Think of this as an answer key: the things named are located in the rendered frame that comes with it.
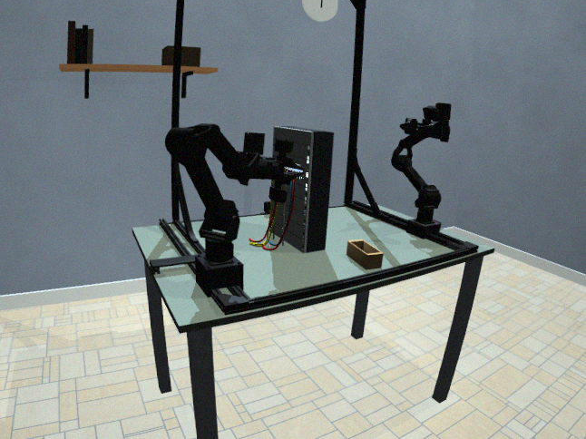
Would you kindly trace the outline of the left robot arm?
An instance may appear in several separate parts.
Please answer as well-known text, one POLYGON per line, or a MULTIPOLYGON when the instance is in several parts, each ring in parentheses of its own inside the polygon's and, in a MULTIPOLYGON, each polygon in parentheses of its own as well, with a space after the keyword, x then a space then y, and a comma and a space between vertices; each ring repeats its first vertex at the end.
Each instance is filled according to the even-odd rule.
MULTIPOLYGON (((449 120, 451 114, 451 104, 438 102, 437 105, 435 104, 435 106, 427 106, 423 108, 423 112, 425 117, 423 120, 431 122, 446 121, 446 135, 445 138, 440 141, 448 142, 450 135, 449 120)), ((415 206, 418 208, 418 212, 417 218, 414 219, 414 221, 426 225, 435 223, 433 221, 433 209, 438 208, 441 201, 441 194, 440 190, 438 190, 435 185, 427 185, 412 166, 412 146, 416 145, 425 138, 429 138, 429 136, 423 136, 421 134, 422 133, 417 130, 416 135, 410 134, 401 140, 393 152, 391 163, 394 168, 404 173, 404 175, 410 180, 410 182, 418 191, 418 199, 415 201, 415 206), (403 149, 407 149, 407 155, 399 155, 403 149)))

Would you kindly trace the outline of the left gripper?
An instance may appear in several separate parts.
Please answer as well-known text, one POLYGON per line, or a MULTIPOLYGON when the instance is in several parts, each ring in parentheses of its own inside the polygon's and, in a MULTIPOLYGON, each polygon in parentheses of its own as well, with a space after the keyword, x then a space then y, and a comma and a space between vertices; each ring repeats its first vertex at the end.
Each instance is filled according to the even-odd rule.
POLYGON ((431 138, 443 140, 446 133, 445 122, 417 122, 417 119, 406 118, 405 123, 400 124, 400 128, 405 131, 405 134, 415 135, 417 129, 422 133, 421 135, 429 136, 431 138), (406 123, 408 122, 408 123, 406 123), (430 125, 429 125, 430 124, 430 125), (443 124, 443 126, 442 126, 443 124), (415 125, 420 125, 419 127, 415 125), (442 127, 441 127, 442 126, 442 127), (438 137, 439 136, 439 137, 438 137))

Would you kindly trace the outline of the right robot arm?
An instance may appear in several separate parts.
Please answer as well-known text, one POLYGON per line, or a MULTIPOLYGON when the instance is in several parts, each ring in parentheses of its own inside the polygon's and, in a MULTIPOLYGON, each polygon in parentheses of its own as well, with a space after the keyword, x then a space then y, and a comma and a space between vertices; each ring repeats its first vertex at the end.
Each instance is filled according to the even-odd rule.
POLYGON ((232 241, 238 236, 239 211, 233 200, 222 198, 205 160, 207 148, 210 146, 208 149, 222 163, 227 178, 248 186, 249 179, 263 180, 266 166, 261 157, 265 160, 276 159, 260 157, 263 155, 264 141, 265 133, 245 133, 243 151, 236 151, 221 133, 220 127, 209 123, 186 128, 174 127, 166 135, 167 151, 185 167, 206 208, 199 233, 201 238, 205 238, 207 257, 203 257, 211 266, 234 263, 232 241), (210 232, 213 229, 226 234, 210 232))

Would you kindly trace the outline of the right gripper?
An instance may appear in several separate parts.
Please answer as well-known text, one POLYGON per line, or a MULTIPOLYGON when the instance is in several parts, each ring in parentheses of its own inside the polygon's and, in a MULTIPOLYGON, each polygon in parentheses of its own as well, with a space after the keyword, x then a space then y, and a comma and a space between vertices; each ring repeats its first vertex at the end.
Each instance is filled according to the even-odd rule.
POLYGON ((275 186, 269 188, 269 198, 276 202, 286 202, 287 192, 281 189, 281 184, 289 185, 298 176, 304 174, 304 172, 284 172, 285 167, 291 169, 301 170, 304 169, 299 167, 292 158, 286 157, 286 153, 293 151, 293 140, 277 138, 275 144, 275 151, 279 151, 277 160, 263 160, 265 162, 266 170, 263 176, 263 180, 275 180, 275 186), (283 152, 285 151, 285 152, 283 152), (280 179, 280 180, 279 180, 280 179))

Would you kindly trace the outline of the open tan cardboard box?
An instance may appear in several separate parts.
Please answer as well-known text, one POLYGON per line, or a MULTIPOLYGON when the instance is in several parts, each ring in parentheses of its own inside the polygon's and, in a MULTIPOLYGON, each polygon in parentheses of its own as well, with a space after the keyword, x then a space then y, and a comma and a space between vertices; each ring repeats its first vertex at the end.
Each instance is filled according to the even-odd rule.
POLYGON ((347 255, 365 270, 382 268, 384 253, 362 239, 347 241, 347 255))

